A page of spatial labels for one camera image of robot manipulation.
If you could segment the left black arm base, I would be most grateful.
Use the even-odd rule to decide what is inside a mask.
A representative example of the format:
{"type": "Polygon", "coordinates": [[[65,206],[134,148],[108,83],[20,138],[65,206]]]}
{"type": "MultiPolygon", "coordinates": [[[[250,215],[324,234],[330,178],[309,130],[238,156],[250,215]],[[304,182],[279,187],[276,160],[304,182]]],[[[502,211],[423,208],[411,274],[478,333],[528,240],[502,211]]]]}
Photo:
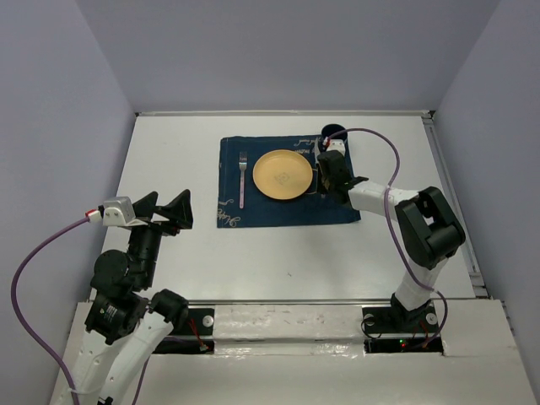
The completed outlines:
{"type": "Polygon", "coordinates": [[[186,321],[164,338],[154,354],[213,354],[214,313],[212,307],[190,308],[186,321]]]}

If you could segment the yellow round plate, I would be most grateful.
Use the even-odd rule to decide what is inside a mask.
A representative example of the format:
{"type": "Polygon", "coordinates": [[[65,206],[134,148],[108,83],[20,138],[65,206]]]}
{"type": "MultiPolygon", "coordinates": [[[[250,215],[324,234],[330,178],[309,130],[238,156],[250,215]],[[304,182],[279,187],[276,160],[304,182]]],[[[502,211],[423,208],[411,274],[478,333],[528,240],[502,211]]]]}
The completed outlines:
{"type": "Polygon", "coordinates": [[[295,151],[273,150],[254,165],[252,178],[256,188],[275,200],[292,200],[308,191],[314,170],[309,161],[295,151]]]}

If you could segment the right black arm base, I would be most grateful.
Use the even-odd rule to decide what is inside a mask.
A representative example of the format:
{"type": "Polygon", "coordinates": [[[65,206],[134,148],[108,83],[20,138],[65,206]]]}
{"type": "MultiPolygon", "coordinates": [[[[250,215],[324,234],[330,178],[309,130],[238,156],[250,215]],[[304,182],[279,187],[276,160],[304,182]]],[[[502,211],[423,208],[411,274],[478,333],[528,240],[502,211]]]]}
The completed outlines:
{"type": "Polygon", "coordinates": [[[435,308],[429,306],[418,320],[398,326],[390,318],[389,306],[362,308],[360,329],[364,334],[364,351],[367,354],[436,353],[443,354],[440,337],[426,343],[439,327],[435,308]]]}

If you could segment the dark blue patterned mug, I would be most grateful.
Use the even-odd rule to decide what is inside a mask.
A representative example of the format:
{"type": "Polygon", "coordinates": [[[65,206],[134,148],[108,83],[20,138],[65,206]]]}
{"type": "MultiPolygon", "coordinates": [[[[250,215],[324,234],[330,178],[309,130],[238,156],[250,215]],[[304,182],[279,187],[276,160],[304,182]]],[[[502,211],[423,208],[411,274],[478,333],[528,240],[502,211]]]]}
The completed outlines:
{"type": "Polygon", "coordinates": [[[322,142],[324,142],[326,138],[331,137],[333,134],[335,134],[337,132],[338,132],[338,135],[336,136],[336,139],[340,139],[344,143],[346,143],[347,139],[348,139],[348,133],[345,131],[345,127],[343,127],[343,126],[341,126],[339,124],[336,124],[336,123],[325,125],[322,128],[322,130],[321,130],[321,140],[322,140],[322,142]]]}

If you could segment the pink-handled metal fork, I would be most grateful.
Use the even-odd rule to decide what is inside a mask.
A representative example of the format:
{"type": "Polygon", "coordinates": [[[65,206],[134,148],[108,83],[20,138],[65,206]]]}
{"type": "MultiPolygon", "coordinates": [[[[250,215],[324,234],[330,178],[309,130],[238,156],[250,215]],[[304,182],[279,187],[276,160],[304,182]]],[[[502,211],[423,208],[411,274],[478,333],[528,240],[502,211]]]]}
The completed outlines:
{"type": "Polygon", "coordinates": [[[240,152],[239,156],[239,170],[240,170],[240,190],[239,190],[239,208],[243,209],[245,206],[245,183],[246,183],[246,169],[247,169],[247,152],[240,152]]]}

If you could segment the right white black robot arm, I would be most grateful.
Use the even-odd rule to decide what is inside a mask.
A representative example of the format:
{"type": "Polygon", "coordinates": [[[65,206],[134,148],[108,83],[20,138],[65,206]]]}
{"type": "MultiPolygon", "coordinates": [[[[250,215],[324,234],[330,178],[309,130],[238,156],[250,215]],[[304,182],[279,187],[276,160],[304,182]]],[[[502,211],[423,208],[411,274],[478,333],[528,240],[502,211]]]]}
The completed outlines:
{"type": "Polygon", "coordinates": [[[461,223],[436,187],[408,191],[354,177],[336,150],[318,154],[316,166],[320,194],[385,218],[406,267],[385,318],[398,331],[407,331],[421,320],[441,269],[465,242],[461,223]]]}

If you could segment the dark blue fish-print cloth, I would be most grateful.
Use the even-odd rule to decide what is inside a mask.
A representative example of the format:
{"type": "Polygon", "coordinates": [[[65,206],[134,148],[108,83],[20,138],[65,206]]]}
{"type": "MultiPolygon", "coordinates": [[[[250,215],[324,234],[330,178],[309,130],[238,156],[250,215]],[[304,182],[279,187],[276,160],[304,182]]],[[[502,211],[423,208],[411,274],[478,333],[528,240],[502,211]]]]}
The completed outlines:
{"type": "Polygon", "coordinates": [[[360,212],[316,193],[313,181],[307,193],[283,201],[266,197],[256,187],[252,171],[264,154],[287,149],[304,156],[315,168],[316,135],[242,137],[220,140],[217,227],[220,229],[350,224],[361,220],[360,212]],[[245,206],[239,208],[240,152],[247,152],[245,206]]]}

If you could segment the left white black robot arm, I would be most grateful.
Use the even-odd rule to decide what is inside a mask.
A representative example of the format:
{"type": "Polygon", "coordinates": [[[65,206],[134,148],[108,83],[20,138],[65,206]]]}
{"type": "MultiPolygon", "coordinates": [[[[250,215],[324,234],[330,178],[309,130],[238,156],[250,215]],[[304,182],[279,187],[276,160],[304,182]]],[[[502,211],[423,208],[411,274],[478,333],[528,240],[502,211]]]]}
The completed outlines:
{"type": "Polygon", "coordinates": [[[121,403],[157,346],[186,325],[187,299],[168,289],[151,299],[140,296],[153,284],[162,238],[193,226],[189,190],[164,206],[158,196],[114,197],[86,214],[90,222],[129,230],[130,237],[125,251],[105,251],[94,263],[95,297],[58,404],[121,403]]]}

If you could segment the pink-handled metal knife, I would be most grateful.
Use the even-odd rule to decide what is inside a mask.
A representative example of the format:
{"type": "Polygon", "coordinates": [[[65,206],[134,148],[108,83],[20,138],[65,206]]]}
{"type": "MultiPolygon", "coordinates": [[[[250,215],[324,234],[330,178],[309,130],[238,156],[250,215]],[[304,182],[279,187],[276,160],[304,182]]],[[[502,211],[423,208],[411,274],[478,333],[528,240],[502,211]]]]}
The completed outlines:
{"type": "Polygon", "coordinates": [[[323,195],[326,192],[322,184],[322,173],[321,173],[321,168],[318,161],[319,155],[321,154],[321,146],[322,146],[322,140],[320,137],[318,137],[315,141],[314,149],[313,149],[315,169],[316,169],[316,193],[323,195]]]}

